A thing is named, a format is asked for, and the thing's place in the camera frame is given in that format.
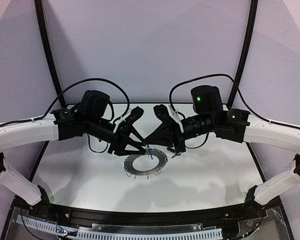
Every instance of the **black cable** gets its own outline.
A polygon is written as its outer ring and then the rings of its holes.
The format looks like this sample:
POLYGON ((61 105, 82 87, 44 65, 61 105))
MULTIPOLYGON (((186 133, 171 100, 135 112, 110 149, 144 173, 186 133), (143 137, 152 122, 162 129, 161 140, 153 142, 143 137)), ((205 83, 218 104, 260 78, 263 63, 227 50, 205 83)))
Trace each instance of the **black cable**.
POLYGON ((22 215, 22 210, 23 210, 23 209, 20 207, 21 221, 22 221, 22 223, 23 223, 23 226, 24 226, 25 230, 27 230, 27 232, 28 232, 29 234, 31 234, 34 238, 39 239, 39 240, 45 240, 45 239, 43 239, 43 238, 40 238, 40 237, 34 235, 34 234, 27 228, 26 223, 25 223, 25 220, 24 220, 24 216, 22 215))
POLYGON ((181 116, 183 117, 183 119, 186 119, 186 116, 185 116, 182 112, 177 111, 177 113, 178 113, 179 115, 181 115, 181 116))
POLYGON ((66 239, 66 237, 68 237, 68 234, 66 234, 65 236, 61 237, 61 240, 66 239))
POLYGON ((300 130, 300 127, 298 126, 293 126, 293 125, 289 125, 289 124, 285 124, 285 123, 280 123, 280 122, 275 122, 275 121, 270 121, 269 119, 266 119, 264 118, 263 116, 260 116, 259 114, 257 114, 255 111, 253 111, 251 109, 251 107, 249 107, 249 105, 246 103, 244 97, 242 96, 241 94, 241 91, 237 85, 237 83, 235 82, 235 80, 229 76, 228 74, 224 74, 224 73, 216 73, 216 74, 210 74, 210 75, 204 75, 204 76, 199 76, 199 77, 196 77, 196 78, 193 78, 193 79, 190 79, 190 80, 187 80, 187 81, 183 81, 183 82, 180 82, 178 83, 177 85, 175 85, 171 90, 170 90, 170 94, 169 94, 169 102, 170 102, 170 105, 172 107, 172 109, 174 111, 176 111, 174 105, 173 105, 173 102, 172 102, 172 93, 174 92, 174 90, 182 85, 185 85, 185 84, 189 84, 189 83, 192 83, 192 82, 195 82, 195 81, 198 81, 198 80, 201 80, 201 79, 207 79, 207 78, 213 78, 213 77, 226 77, 228 79, 231 80, 231 82, 233 83, 234 87, 236 88, 237 92, 239 93, 239 96, 243 102, 243 104, 246 106, 247 109, 249 109, 249 111, 251 113, 253 113, 256 117, 258 117, 259 119, 267 122, 267 123, 272 123, 272 124, 276 124, 276 125, 281 125, 281 126, 285 126, 285 127, 289 127, 289 128, 293 128, 293 129, 298 129, 300 130))
POLYGON ((203 143, 201 145, 196 146, 196 147, 187 147, 187 146, 185 146, 185 148, 187 148, 187 149, 198 149, 198 148, 201 148, 208 141, 208 137, 209 137, 209 132, 205 135, 205 139, 204 139, 204 141, 203 141, 203 143))
MULTIPOLYGON (((42 120, 43 118, 45 118, 49 114, 49 112, 52 109, 52 107, 55 105, 55 103, 58 101, 58 99, 61 96, 63 96, 64 93, 66 93, 68 90, 72 89, 73 87, 75 87, 75 86, 77 86, 79 84, 83 84, 83 83, 86 83, 86 82, 93 82, 93 81, 100 81, 100 82, 105 82, 105 83, 111 84, 111 85, 115 86, 117 89, 119 89, 122 92, 122 94, 124 95, 124 97, 126 99, 126 103, 127 103, 126 109, 125 109, 124 113, 122 114, 122 116, 124 116, 128 112, 129 107, 130 107, 130 100, 129 100, 129 97, 126 94, 126 92, 120 86, 118 86, 116 83, 114 83, 113 81, 110 81, 108 79, 104 79, 104 78, 87 78, 87 79, 84 79, 84 80, 81 80, 81 81, 77 81, 77 82, 71 84, 70 86, 68 86, 67 88, 65 88, 60 94, 58 94, 58 96, 50 104, 50 106, 48 107, 48 109, 46 110, 46 112, 44 113, 44 115, 35 117, 33 119, 29 118, 29 119, 23 119, 23 120, 7 121, 7 122, 4 122, 4 123, 1 123, 0 127, 4 127, 4 126, 9 125, 9 124, 20 124, 20 123, 28 123, 28 122, 32 122, 32 121, 42 120)), ((119 119, 120 119, 120 117, 116 118, 113 121, 113 123, 115 123, 119 119)))
POLYGON ((106 147, 105 147, 105 149, 104 149, 103 151, 95 151, 95 150, 93 150, 93 149, 91 148, 90 136, 89 136, 89 134, 86 134, 86 135, 88 136, 88 145, 89 145, 89 149, 90 149, 92 152, 94 152, 94 153, 96 153, 96 154, 102 154, 102 153, 104 153, 104 152, 108 149, 109 144, 106 143, 106 147))
POLYGON ((111 108, 111 118, 110 118, 110 120, 107 120, 107 121, 111 122, 115 118, 115 110, 114 110, 114 105, 112 104, 112 102, 110 100, 108 101, 108 104, 111 108))

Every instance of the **white backdrop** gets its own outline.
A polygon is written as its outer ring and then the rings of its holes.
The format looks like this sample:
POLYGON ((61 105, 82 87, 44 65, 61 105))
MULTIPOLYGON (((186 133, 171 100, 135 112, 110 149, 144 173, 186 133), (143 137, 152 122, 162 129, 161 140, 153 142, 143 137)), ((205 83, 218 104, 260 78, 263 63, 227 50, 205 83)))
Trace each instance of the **white backdrop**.
MULTIPOLYGON (((63 88, 80 79, 113 80, 132 102, 167 102, 177 83, 213 73, 235 75, 244 42, 247 0, 48 0, 44 1, 53 56, 63 88)), ((227 78, 202 81, 219 87, 227 102, 227 78)), ((174 99, 191 102, 188 85, 174 99)), ((66 94, 80 101, 84 90, 124 97, 106 83, 87 83, 66 94)))

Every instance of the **small metal part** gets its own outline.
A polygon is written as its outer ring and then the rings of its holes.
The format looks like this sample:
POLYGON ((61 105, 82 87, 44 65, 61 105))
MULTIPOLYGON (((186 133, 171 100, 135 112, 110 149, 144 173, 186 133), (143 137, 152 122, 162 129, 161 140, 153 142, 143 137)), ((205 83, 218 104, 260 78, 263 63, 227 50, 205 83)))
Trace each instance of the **small metal part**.
POLYGON ((149 155, 150 155, 151 160, 153 160, 154 158, 152 157, 152 153, 151 153, 151 149, 150 149, 149 144, 147 145, 147 152, 148 152, 148 157, 149 157, 149 155))
POLYGON ((173 159, 174 157, 180 156, 181 152, 176 152, 171 158, 173 159))
POLYGON ((147 176, 148 179, 150 174, 161 174, 161 169, 167 164, 168 157, 163 151, 160 151, 158 149, 152 148, 150 151, 153 156, 159 159, 158 165, 146 171, 137 170, 133 167, 134 161, 141 156, 148 155, 149 150, 147 150, 144 155, 130 155, 124 160, 124 170, 126 171, 127 176, 128 173, 130 173, 131 175, 135 176, 147 176))

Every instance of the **black frame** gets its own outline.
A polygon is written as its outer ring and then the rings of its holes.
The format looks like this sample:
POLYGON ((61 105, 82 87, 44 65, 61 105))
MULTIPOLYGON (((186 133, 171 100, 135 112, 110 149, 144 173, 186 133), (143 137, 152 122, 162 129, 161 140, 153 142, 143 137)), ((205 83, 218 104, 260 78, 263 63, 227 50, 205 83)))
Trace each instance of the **black frame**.
MULTIPOLYGON (((237 86, 239 86, 242 74, 244 72, 244 68, 245 68, 245 64, 246 64, 246 60, 247 60, 247 56, 248 56, 248 52, 249 52, 249 48, 250 48, 250 43, 251 43, 251 39, 252 39, 252 33, 254 31, 254 25, 255 25, 256 14, 257 14, 257 6, 258 6, 258 0, 251 0, 249 18, 248 18, 248 23, 246 25, 243 47, 242 47, 242 51, 241 51, 239 65, 236 70, 236 74, 235 74, 235 78, 234 78, 234 81, 237 84, 237 86)), ((234 85, 232 85, 230 96, 229 96, 228 102, 226 104, 228 109, 232 108, 232 105, 236 98, 236 94, 237 94, 237 88, 234 85)))
MULTIPOLYGON (((54 85, 54 89, 57 95, 60 95, 62 92, 61 84, 59 81, 56 65, 54 62, 54 58, 52 55, 52 50, 49 42, 47 27, 46 27, 46 21, 45 21, 45 14, 44 14, 44 8, 42 0, 34 0, 35 5, 35 11, 36 11, 36 17, 38 21, 38 26, 40 30, 41 40, 42 40, 42 46, 45 53, 46 62, 49 67, 51 79, 54 85)), ((59 97, 59 102, 62 108, 66 108, 66 99, 63 94, 59 97)))

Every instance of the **wire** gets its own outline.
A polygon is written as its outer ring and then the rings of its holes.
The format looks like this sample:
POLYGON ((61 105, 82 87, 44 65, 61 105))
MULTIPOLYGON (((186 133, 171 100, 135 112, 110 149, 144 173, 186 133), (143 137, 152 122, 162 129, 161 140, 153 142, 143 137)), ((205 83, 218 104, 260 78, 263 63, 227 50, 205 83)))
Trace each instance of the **wire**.
POLYGON ((186 116, 185 116, 182 112, 177 111, 177 113, 178 113, 179 115, 181 115, 181 116, 183 117, 183 119, 186 119, 186 116))
POLYGON ((235 237, 231 237, 231 238, 223 238, 224 240, 239 240, 239 239, 245 239, 246 237, 249 237, 250 235, 252 235, 253 233, 255 233, 255 231, 259 228, 260 224, 262 223, 262 221, 264 220, 264 217, 261 216, 260 212, 257 212, 258 216, 259 216, 259 222, 255 225, 254 228, 250 229, 248 232, 246 232, 244 235, 241 236, 235 236, 235 237))
POLYGON ((56 216, 56 223, 58 224, 59 223, 59 214, 56 212, 54 215, 56 216))
POLYGON ((24 220, 24 216, 22 215, 22 210, 23 210, 22 207, 20 207, 20 216, 21 216, 21 220, 22 220, 22 223, 23 223, 23 226, 24 226, 25 230, 27 230, 27 232, 28 232, 30 235, 32 235, 34 238, 39 239, 39 240, 45 240, 45 239, 43 239, 43 238, 40 238, 40 237, 34 235, 34 234, 27 228, 26 223, 25 223, 25 220, 24 220))
POLYGON ((198 148, 201 148, 208 141, 208 137, 209 137, 209 132, 205 135, 205 139, 204 139, 204 141, 203 141, 203 143, 201 145, 195 146, 195 147, 187 147, 187 146, 185 146, 185 147, 187 149, 198 149, 198 148))
POLYGON ((275 122, 275 121, 270 121, 269 119, 263 117, 263 116, 260 116, 259 114, 257 114, 255 111, 252 110, 251 107, 249 107, 249 105, 246 103, 244 97, 242 96, 241 94, 241 91, 239 89, 239 86, 237 85, 237 83, 235 82, 235 80, 229 76, 228 74, 224 74, 224 73, 216 73, 216 74, 210 74, 210 75, 204 75, 204 76, 199 76, 199 77, 196 77, 196 78, 193 78, 193 79, 190 79, 190 80, 187 80, 187 81, 183 81, 183 82, 180 82, 178 83, 177 85, 175 85, 171 90, 170 90, 170 94, 169 94, 169 102, 170 102, 170 105, 172 107, 172 109, 175 111, 175 107, 173 105, 173 102, 172 102, 172 93, 174 92, 174 90, 182 85, 185 85, 185 84, 189 84, 189 83, 192 83, 192 82, 195 82, 195 81, 198 81, 198 80, 202 80, 202 79, 207 79, 207 78, 213 78, 213 77, 226 77, 228 79, 231 80, 231 82, 233 83, 234 87, 236 88, 236 90, 238 91, 238 94, 243 102, 243 104, 246 106, 247 109, 249 109, 249 111, 251 113, 253 113, 256 117, 258 117, 259 119, 267 122, 267 123, 272 123, 272 124, 276 124, 276 125, 281 125, 281 126, 285 126, 285 127, 289 127, 289 128, 293 128, 293 129, 298 129, 300 130, 300 127, 298 126, 293 126, 293 125, 289 125, 289 124, 285 124, 285 123, 280 123, 280 122, 275 122))
POLYGON ((112 102, 110 100, 108 101, 108 104, 111 108, 111 118, 110 118, 110 120, 107 120, 107 121, 111 122, 115 118, 115 110, 114 110, 114 105, 112 104, 112 102))
POLYGON ((104 152, 107 150, 107 148, 108 148, 108 146, 109 146, 109 143, 106 143, 106 147, 105 147, 105 149, 104 149, 103 151, 95 151, 95 150, 93 150, 93 149, 91 148, 90 136, 89 136, 88 133, 87 133, 86 135, 88 136, 88 145, 89 145, 89 149, 90 149, 92 152, 94 152, 94 153, 96 153, 96 154, 102 154, 102 153, 104 153, 104 152))
MULTIPOLYGON (((66 93, 68 90, 72 89, 73 87, 75 87, 79 84, 83 84, 83 83, 86 83, 86 82, 94 82, 94 81, 105 82, 105 83, 111 84, 111 85, 115 86, 117 89, 119 89, 122 92, 122 94, 124 95, 124 97, 126 99, 126 103, 127 103, 126 109, 125 109, 124 113, 122 114, 122 117, 125 114, 127 114, 128 110, 129 110, 129 107, 130 107, 130 100, 129 100, 129 97, 126 94, 126 92, 119 85, 117 85, 113 81, 110 81, 110 80, 104 79, 104 78, 87 78, 87 79, 77 81, 77 82, 71 84, 70 86, 66 87, 62 92, 60 92, 60 94, 58 94, 58 96, 56 96, 56 98, 52 101, 52 103, 50 104, 50 106, 48 107, 48 109, 45 111, 45 113, 42 116, 38 116, 38 117, 35 117, 35 118, 22 119, 22 120, 7 121, 7 122, 4 122, 4 123, 1 123, 0 127, 4 127, 4 126, 10 125, 10 124, 20 124, 20 123, 28 123, 28 122, 32 122, 32 121, 42 120, 43 118, 45 118, 49 114, 52 107, 55 105, 55 103, 58 101, 58 99, 61 98, 61 96, 63 96, 64 93, 66 93)), ((117 120, 119 120, 120 117, 116 118, 113 121, 113 123, 115 123, 117 120)))
POLYGON ((67 233, 66 235, 64 235, 61 240, 66 239, 66 237, 68 237, 69 233, 67 233))

